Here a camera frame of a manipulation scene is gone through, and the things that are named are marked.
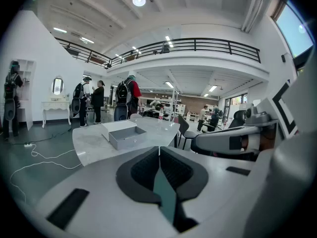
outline mirror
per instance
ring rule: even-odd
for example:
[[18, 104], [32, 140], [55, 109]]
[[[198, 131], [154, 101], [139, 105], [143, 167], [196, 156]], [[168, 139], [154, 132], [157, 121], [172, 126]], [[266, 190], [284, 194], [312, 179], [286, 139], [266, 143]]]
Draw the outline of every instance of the mirror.
[[52, 92], [59, 95], [63, 91], [64, 82], [61, 78], [55, 78], [52, 83]]

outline gray metal box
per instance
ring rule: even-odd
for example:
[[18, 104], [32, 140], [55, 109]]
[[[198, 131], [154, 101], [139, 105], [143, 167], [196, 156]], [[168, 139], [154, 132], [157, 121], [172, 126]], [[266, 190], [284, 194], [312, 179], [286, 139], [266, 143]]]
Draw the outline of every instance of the gray metal box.
[[134, 147], [146, 138], [146, 131], [139, 127], [132, 127], [109, 132], [109, 142], [115, 149], [127, 149]]

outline black metal railing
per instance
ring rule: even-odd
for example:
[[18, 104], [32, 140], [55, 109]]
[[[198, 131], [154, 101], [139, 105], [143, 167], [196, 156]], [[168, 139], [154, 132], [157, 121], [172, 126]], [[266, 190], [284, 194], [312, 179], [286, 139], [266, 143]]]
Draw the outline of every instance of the black metal railing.
[[81, 45], [56, 38], [65, 49], [75, 58], [91, 62], [105, 69], [112, 66], [140, 59], [147, 56], [156, 56], [176, 51], [213, 51], [222, 52], [230, 55], [237, 55], [261, 63], [260, 50], [252, 46], [214, 38], [183, 38], [170, 41], [161, 41], [148, 44], [135, 50], [127, 51], [115, 58], [109, 58]]
[[76, 43], [60, 38], [56, 39], [74, 58], [99, 65], [105, 69], [111, 67], [111, 58]]

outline bottle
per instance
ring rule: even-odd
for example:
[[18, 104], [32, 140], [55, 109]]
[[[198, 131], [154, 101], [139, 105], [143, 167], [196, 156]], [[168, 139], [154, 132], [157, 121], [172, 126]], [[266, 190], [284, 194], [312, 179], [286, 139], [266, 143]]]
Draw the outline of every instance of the bottle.
[[163, 114], [164, 114], [164, 111], [163, 111], [163, 108], [161, 108], [158, 115], [158, 122], [162, 122]]

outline open box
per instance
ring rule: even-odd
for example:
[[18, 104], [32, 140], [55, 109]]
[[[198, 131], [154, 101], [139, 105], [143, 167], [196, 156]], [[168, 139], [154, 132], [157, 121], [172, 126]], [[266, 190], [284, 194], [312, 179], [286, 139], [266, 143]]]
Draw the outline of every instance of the open box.
[[127, 149], [144, 142], [146, 131], [139, 127], [126, 128], [109, 132], [109, 142], [115, 149]]
[[102, 132], [102, 134], [109, 141], [110, 132], [127, 129], [127, 128], [133, 128], [133, 127], [136, 127], [137, 124], [129, 120], [122, 120], [122, 121], [103, 123], [103, 126], [104, 126], [104, 131]]

